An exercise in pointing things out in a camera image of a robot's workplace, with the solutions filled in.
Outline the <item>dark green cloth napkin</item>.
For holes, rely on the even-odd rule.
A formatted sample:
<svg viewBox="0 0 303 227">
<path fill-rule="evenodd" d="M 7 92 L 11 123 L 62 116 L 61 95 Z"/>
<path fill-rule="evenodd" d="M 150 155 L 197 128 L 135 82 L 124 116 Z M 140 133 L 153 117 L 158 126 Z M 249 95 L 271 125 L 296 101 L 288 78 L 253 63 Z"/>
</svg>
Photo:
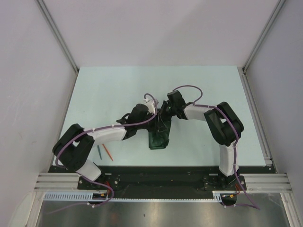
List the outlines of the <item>dark green cloth napkin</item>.
<svg viewBox="0 0 303 227">
<path fill-rule="evenodd" d="M 165 149 L 169 144 L 171 117 L 156 117 L 155 123 L 149 131 L 149 148 L 151 150 Z"/>
</svg>

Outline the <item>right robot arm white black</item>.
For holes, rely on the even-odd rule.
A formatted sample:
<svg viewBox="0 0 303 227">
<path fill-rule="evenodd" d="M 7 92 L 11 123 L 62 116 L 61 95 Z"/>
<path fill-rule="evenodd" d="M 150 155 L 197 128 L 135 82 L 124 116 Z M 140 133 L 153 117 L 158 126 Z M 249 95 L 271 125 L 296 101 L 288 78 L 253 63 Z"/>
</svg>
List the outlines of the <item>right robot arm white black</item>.
<svg viewBox="0 0 303 227">
<path fill-rule="evenodd" d="M 217 106 L 186 103 L 178 90 L 167 94 L 158 110 L 158 123 L 166 127 L 173 116 L 183 120 L 199 120 L 207 123 L 211 135 L 220 145 L 218 184 L 224 190 L 231 189 L 238 176 L 237 144 L 244 126 L 227 102 Z"/>
</svg>

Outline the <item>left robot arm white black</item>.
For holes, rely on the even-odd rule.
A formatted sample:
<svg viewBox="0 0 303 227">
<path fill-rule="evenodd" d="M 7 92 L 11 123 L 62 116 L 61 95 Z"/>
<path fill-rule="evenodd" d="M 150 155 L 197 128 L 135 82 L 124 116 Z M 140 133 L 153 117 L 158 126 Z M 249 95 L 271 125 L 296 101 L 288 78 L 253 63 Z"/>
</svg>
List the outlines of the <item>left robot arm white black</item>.
<svg viewBox="0 0 303 227">
<path fill-rule="evenodd" d="M 84 129 L 73 124 L 53 147 L 55 164 L 88 179 L 94 189 L 101 188 L 105 178 L 99 167 L 88 159 L 91 149 L 112 141 L 126 140 L 138 130 L 147 129 L 157 114 L 157 103 L 150 100 L 137 104 L 130 114 L 117 120 L 116 125 Z"/>
</svg>

